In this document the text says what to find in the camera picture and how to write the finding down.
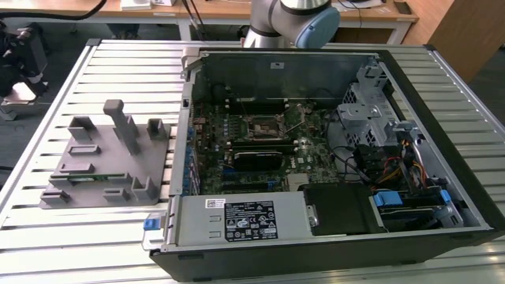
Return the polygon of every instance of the yellow wire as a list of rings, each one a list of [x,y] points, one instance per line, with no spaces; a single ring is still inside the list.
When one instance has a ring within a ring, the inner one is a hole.
[[[427,172],[425,172],[425,168],[416,162],[413,161],[413,165],[416,168],[419,168],[419,170],[421,171],[421,180],[423,180],[423,185],[425,185],[425,180],[427,180]]]
[[[396,169],[379,183],[386,182],[388,179],[392,179],[400,173],[400,169]]]

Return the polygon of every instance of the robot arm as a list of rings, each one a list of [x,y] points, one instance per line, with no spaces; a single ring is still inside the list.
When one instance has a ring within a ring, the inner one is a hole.
[[[331,0],[255,0],[246,47],[282,48],[294,43],[319,49],[331,40],[340,23]]]

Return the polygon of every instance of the slotted metal surface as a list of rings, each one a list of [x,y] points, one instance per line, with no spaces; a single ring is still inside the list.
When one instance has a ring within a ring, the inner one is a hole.
[[[40,193],[58,164],[74,115],[112,124],[107,99],[122,98],[138,123],[163,118],[178,135],[182,98],[180,41],[110,41],[87,47],[0,193],[0,283],[174,283],[143,251],[143,220],[155,206],[40,210]],[[238,47],[219,42],[212,46]],[[461,87],[436,54],[421,47],[354,44],[334,49],[388,49],[404,68],[476,175],[505,212],[505,144],[501,127]],[[399,106],[409,117],[398,95]],[[175,140],[164,179],[170,179]],[[166,185],[162,200],[167,200]],[[505,283],[505,238],[460,248],[423,264],[230,280],[220,283]]]

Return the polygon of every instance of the power supply label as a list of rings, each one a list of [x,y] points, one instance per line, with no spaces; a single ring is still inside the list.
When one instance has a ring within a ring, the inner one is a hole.
[[[227,203],[224,213],[227,241],[279,238],[274,201]]]

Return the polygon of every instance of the blue latch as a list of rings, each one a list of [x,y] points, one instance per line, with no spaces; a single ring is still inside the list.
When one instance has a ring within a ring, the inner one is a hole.
[[[162,219],[146,219],[144,231],[156,231],[162,228]]]
[[[276,180],[270,180],[268,181],[268,190],[271,191],[274,189],[274,186],[276,185],[278,181]]]
[[[449,192],[448,192],[445,189],[443,189],[443,190],[440,191],[440,195],[443,196],[443,199],[444,199],[445,204],[449,203],[449,202],[451,202],[451,195],[449,195]]]
[[[396,191],[382,191],[374,196],[378,206],[403,205],[400,194]]]

